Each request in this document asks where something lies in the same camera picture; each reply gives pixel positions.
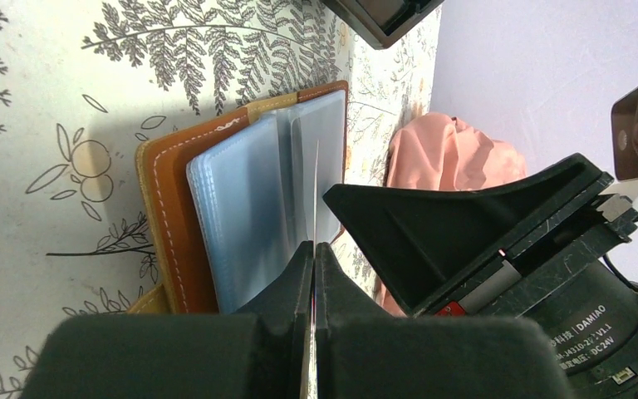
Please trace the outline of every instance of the pink fabric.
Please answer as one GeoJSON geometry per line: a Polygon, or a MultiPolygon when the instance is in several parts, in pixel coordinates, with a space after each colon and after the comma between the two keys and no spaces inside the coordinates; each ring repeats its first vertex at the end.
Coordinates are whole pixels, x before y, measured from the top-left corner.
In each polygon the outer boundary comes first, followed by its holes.
{"type": "MultiPolygon", "coordinates": [[[[526,175],[524,157],[464,121],[430,112],[397,131],[390,142],[388,187],[465,191],[505,185],[526,175]]],[[[378,303],[404,316],[385,285],[378,303]]]]}

